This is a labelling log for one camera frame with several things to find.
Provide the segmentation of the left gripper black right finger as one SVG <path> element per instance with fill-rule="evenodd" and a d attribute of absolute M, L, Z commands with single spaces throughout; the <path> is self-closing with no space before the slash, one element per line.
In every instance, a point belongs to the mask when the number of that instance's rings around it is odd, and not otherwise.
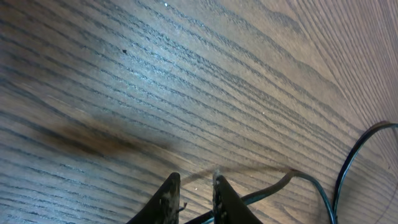
<path fill-rule="evenodd" d="M 262 224 L 217 172 L 213 174 L 213 216 L 215 224 Z"/>

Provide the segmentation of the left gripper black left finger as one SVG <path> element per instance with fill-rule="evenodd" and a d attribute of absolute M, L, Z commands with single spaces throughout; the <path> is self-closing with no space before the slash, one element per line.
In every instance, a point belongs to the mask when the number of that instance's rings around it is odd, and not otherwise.
<path fill-rule="evenodd" d="M 127 224 L 178 224 L 180 207 L 180 174 L 171 173 L 144 208 Z"/>

